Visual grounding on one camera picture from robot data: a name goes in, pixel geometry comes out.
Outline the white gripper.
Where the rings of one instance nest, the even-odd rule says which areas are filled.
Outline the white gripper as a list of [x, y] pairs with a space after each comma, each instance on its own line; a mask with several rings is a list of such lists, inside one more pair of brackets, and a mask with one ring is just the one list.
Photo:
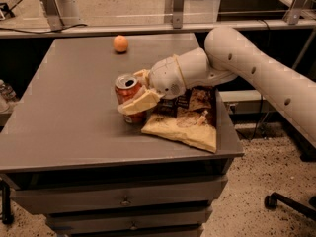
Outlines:
[[162, 96], [165, 99], [175, 99], [186, 92], [186, 85], [178, 63], [178, 56], [173, 55], [157, 62], [151, 69], [141, 69], [133, 73], [141, 85], [152, 89], [141, 89], [137, 94], [123, 104], [118, 105], [118, 111], [123, 115], [135, 115], [155, 107]]

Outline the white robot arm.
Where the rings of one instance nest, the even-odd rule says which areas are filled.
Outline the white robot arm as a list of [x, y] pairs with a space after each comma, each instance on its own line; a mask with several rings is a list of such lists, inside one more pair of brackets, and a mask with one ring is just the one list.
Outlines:
[[192, 87], [217, 86], [241, 77], [316, 146], [316, 83], [270, 58], [233, 28], [215, 28], [203, 48], [165, 58], [135, 76], [143, 86], [118, 106], [124, 115], [147, 111]]

